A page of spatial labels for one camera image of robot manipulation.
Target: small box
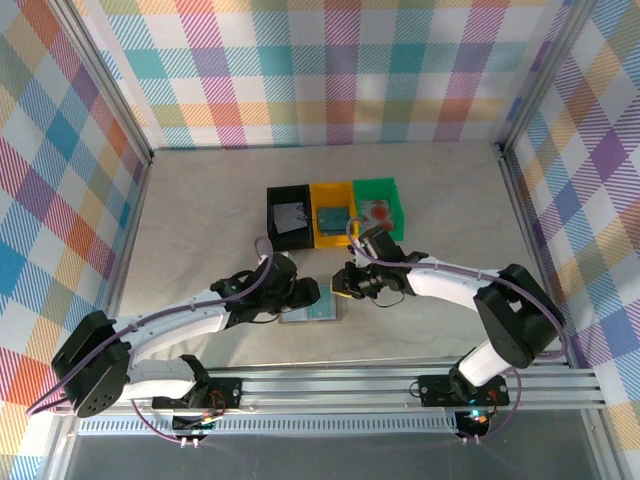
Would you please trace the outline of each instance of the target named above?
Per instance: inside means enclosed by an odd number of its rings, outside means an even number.
[[[391,209],[391,221],[393,230],[389,232],[396,242],[404,239],[404,212],[400,204],[400,195],[393,178],[372,178],[367,180],[354,180],[353,192],[355,196],[358,216],[362,217],[360,204],[363,200],[385,200]]]
[[[274,205],[302,203],[307,225],[290,232],[279,233],[275,225]],[[313,222],[309,185],[267,188],[267,234],[275,252],[313,248]]]
[[[325,207],[346,207],[349,209],[351,218],[358,216],[355,198],[353,196],[353,184],[351,182],[338,183],[312,183],[311,187],[311,210],[313,216],[313,238],[316,248],[346,247],[349,245],[349,238],[344,235],[323,236],[318,228],[318,209]],[[356,225],[354,237],[359,235],[360,229]]]

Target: green bin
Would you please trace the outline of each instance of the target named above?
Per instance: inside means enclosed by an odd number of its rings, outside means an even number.
[[[353,193],[360,217],[362,217],[362,211],[360,210],[361,200],[386,200],[389,202],[394,226],[389,234],[396,242],[401,242],[404,239],[404,212],[400,204],[396,181],[393,178],[354,180]]]

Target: colorful plaid wall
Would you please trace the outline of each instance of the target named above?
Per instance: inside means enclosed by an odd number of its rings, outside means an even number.
[[[25,410],[103,305],[142,166],[45,0],[0,0],[0,479],[34,478]]]
[[[640,478],[640,1],[601,0],[516,153],[546,273]]]
[[[558,3],[76,1],[161,147],[487,138]]]
[[[506,140],[507,135],[511,131],[513,127],[513,122],[515,118],[520,113],[522,109],[522,105],[524,100],[529,96],[529,94],[533,91],[533,87],[536,85],[540,70],[546,64],[549,59],[549,53],[551,52],[551,47],[555,42],[558,34],[562,30],[565,21],[567,20],[567,16],[569,15],[569,11],[571,7],[574,5],[576,0],[563,0],[562,6],[558,10],[556,17],[553,20],[553,24],[551,28],[547,32],[547,36],[542,42],[542,46],[540,50],[538,50],[538,54],[536,55],[535,60],[531,64],[531,68],[527,72],[527,76],[525,77],[522,86],[520,87],[520,91],[518,92],[518,96],[514,100],[511,108],[509,109],[509,113],[507,114],[507,118],[505,122],[502,124],[502,128],[500,129],[500,133],[498,134],[497,141],[498,143],[502,143]]]

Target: black bin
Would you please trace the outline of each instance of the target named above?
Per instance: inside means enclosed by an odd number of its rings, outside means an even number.
[[[307,215],[306,228],[278,233],[273,218],[273,206],[302,202]],[[311,221],[311,192],[309,185],[267,188],[267,233],[276,252],[313,248],[313,222]]]

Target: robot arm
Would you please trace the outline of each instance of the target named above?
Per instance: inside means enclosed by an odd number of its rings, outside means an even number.
[[[440,266],[455,267],[424,253],[408,256],[380,227],[359,238],[365,252],[383,262],[424,264],[425,268],[388,267],[369,263],[356,254],[332,281],[334,293],[350,298],[376,298],[385,287],[410,296],[442,298],[477,312],[489,339],[465,355],[450,371],[450,387],[463,402],[477,389],[511,368],[527,368],[558,336],[556,328],[531,302],[483,273],[507,280],[535,297],[564,325],[560,311],[520,265],[504,270],[480,270],[477,278]]]
[[[218,280],[210,288],[158,312],[109,320],[101,311],[91,313],[74,329],[52,361],[59,379],[68,375],[86,356],[115,332],[156,317],[107,345],[64,387],[78,417],[90,417],[118,400],[168,397],[198,401],[207,391],[204,367],[192,355],[171,360],[150,357],[179,342],[216,333],[240,323],[254,322],[259,313],[277,315],[313,305],[320,298],[311,278],[297,279],[296,265],[285,255],[273,256],[270,271],[251,293],[237,298],[258,281],[267,263]],[[225,298],[236,298],[226,301]]]

